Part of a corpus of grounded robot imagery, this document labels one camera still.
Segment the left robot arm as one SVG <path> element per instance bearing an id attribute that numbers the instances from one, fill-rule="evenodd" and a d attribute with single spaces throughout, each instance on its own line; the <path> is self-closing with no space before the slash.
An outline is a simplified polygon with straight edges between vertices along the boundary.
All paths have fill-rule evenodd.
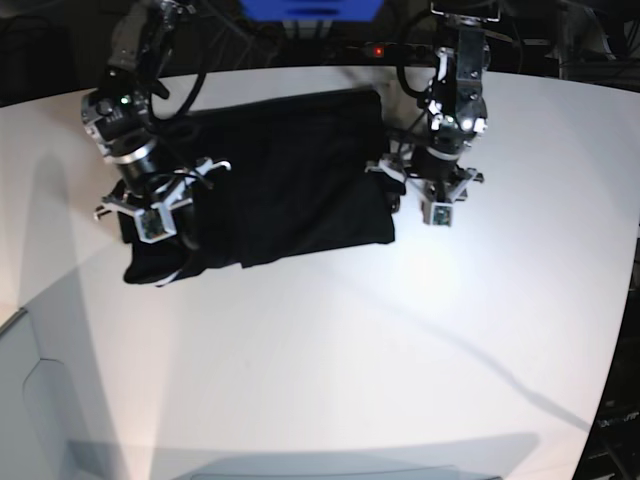
<path id="1" fill-rule="evenodd" d="M 435 73 L 417 90 L 406 72 L 418 56 L 408 37 L 429 17 L 435 20 L 428 51 Z M 387 129 L 389 152 L 367 168 L 414 188 L 427 225 L 451 226 L 454 207 L 466 200 L 469 185 L 484 180 L 480 171 L 459 162 L 488 127 L 483 75 L 490 49 L 485 26 L 500 18 L 497 1 L 433 1 L 401 30 L 396 76 L 401 91 L 415 101 L 420 112 L 409 126 Z"/>

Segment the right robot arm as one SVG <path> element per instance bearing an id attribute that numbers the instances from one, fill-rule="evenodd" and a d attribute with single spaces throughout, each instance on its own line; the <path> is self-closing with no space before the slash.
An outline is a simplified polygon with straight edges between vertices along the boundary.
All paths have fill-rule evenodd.
<path id="1" fill-rule="evenodd" d="M 194 85 L 169 117 L 155 114 L 153 99 L 166 100 L 160 76 L 168 63 L 183 19 L 202 22 L 193 1 L 135 1 L 112 34 L 111 55 L 96 89 L 84 95 L 81 120 L 119 183 L 94 210 L 124 218 L 136 239 L 147 245 L 173 241 L 199 249 L 194 189 L 212 189 L 210 174 L 230 170 L 226 158 L 185 151 L 198 134 L 188 112 L 211 63 L 203 53 Z"/>

